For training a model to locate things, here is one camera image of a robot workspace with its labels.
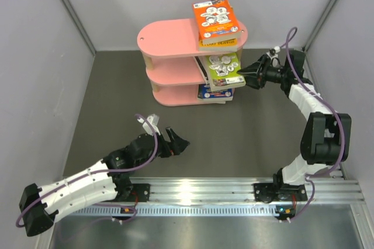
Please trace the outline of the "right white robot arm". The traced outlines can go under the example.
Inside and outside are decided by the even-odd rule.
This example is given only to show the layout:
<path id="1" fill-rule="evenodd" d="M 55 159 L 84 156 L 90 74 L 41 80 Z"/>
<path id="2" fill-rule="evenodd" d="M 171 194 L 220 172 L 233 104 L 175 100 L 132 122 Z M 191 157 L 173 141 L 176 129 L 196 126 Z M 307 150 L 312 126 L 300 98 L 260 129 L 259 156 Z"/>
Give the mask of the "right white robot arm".
<path id="1" fill-rule="evenodd" d="M 332 113 L 312 82 L 303 76 L 304 61 L 303 52 L 292 50 L 284 65 L 280 65 L 278 50 L 271 49 L 239 70 L 253 89 L 261 89 L 269 82 L 279 84 L 306 119 L 300 154 L 275 173 L 271 183 L 254 184 L 257 202 L 306 201 L 306 180 L 329 175 L 332 167 L 338 167 L 348 157 L 352 119 L 346 113 Z"/>

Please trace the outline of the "yellow 130-storey treehouse book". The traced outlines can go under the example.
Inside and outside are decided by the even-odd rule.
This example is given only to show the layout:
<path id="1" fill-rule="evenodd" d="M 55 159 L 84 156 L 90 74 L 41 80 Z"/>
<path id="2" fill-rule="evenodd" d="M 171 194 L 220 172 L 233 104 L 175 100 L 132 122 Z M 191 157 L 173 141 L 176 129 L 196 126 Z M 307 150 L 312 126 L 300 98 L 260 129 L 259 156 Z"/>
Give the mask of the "yellow 130-storey treehouse book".
<path id="1" fill-rule="evenodd" d="M 219 41 L 217 43 L 204 44 L 201 40 L 198 44 L 199 51 L 207 52 L 236 52 L 238 50 L 237 39 Z"/>

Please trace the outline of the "pink three-tier shelf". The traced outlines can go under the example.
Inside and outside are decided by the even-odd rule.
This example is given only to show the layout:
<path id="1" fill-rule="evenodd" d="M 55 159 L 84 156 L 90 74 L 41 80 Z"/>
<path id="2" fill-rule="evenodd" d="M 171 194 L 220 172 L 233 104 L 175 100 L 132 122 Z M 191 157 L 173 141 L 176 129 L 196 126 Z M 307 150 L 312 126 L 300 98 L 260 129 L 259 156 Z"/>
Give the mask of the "pink three-tier shelf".
<path id="1" fill-rule="evenodd" d="M 164 106 L 205 105 L 198 99 L 204 79 L 194 56 L 228 54 L 198 49 L 194 18 L 149 23 L 137 35 L 155 100 Z"/>

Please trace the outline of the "dark tale of two cities book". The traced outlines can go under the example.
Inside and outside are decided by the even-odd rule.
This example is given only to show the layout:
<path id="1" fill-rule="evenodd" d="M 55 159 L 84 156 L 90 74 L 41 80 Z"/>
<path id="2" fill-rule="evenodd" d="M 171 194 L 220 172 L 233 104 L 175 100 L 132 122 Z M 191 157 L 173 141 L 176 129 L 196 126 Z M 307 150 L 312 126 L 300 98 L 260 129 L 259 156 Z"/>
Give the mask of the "dark tale of two cities book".
<path id="1" fill-rule="evenodd" d="M 206 60 L 203 56 L 194 56 L 195 63 L 198 67 L 198 70 L 200 71 L 204 82 L 206 85 L 211 85 L 212 84 L 212 78 L 209 73 L 208 66 L 206 64 Z"/>

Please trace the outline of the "dark blue treehouse book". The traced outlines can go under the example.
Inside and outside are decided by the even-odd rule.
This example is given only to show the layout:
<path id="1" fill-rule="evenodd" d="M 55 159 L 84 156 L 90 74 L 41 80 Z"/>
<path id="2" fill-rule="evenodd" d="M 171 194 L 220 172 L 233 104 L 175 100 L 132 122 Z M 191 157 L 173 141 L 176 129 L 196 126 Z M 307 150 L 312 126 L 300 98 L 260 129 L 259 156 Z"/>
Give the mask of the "dark blue treehouse book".
<path id="1" fill-rule="evenodd" d="M 233 100 L 233 95 L 233 89 L 214 91 L 208 84 L 198 86 L 198 99 L 203 102 L 228 102 Z"/>

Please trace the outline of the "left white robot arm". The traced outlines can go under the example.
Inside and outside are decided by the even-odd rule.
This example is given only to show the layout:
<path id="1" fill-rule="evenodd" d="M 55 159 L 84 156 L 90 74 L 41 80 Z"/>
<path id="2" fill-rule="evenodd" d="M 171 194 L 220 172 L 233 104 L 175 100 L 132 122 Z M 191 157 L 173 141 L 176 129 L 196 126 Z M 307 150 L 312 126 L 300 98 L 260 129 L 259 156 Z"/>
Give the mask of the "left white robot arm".
<path id="1" fill-rule="evenodd" d="M 126 147 L 109 153 L 91 167 L 55 183 L 28 185 L 22 193 L 16 227 L 27 236 L 44 233 L 66 216 L 105 201 L 124 201 L 132 193 L 132 172 L 157 157 L 180 155 L 190 145 L 170 127 L 168 140 L 159 133 L 144 133 Z"/>

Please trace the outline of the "lime green treehouse book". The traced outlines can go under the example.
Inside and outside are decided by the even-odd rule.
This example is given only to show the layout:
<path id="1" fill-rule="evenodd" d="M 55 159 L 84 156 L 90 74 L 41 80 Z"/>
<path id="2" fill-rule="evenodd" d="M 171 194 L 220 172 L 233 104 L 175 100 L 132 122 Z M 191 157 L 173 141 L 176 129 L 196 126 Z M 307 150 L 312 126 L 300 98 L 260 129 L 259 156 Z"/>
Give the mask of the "lime green treehouse book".
<path id="1" fill-rule="evenodd" d="M 202 56 L 202 63 L 213 91 L 245 86 L 244 77 L 238 73 L 241 63 L 237 53 Z"/>

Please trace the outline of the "purple treehouse book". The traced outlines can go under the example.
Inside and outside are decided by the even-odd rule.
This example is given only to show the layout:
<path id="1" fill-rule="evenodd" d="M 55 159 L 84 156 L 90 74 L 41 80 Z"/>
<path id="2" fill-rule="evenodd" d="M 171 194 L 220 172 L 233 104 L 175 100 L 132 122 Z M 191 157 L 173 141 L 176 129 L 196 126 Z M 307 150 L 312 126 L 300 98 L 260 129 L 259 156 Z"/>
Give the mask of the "purple treehouse book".
<path id="1" fill-rule="evenodd" d="M 225 104 L 226 101 L 215 101 L 215 100 L 207 100 L 201 101 L 201 104 Z"/>

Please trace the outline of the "aluminium mounting rail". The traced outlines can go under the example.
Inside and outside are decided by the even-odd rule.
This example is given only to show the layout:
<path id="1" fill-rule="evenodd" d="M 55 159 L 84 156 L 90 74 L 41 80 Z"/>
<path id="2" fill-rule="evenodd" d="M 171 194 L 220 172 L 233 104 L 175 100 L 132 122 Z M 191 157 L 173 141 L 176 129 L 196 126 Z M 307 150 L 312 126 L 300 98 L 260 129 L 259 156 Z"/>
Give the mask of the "aluminium mounting rail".
<path id="1" fill-rule="evenodd" d="M 107 200 L 103 187 L 95 202 L 74 200 L 63 216 L 293 216 L 311 200 L 312 205 L 363 204 L 356 181 L 322 178 L 302 186 L 299 195 L 265 195 L 268 179 L 255 178 L 133 178 L 134 189 L 123 202 Z"/>

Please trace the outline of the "orange 78-storey treehouse book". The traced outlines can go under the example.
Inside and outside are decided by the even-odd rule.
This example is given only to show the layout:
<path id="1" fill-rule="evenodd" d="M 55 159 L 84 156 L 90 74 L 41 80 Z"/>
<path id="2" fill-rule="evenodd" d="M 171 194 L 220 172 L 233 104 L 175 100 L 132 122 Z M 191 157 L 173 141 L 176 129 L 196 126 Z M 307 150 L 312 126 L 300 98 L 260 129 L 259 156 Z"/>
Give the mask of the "orange 78-storey treehouse book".
<path id="1" fill-rule="evenodd" d="M 241 27 L 229 0 L 208 0 L 192 4 L 200 41 L 212 44 L 238 39 Z"/>

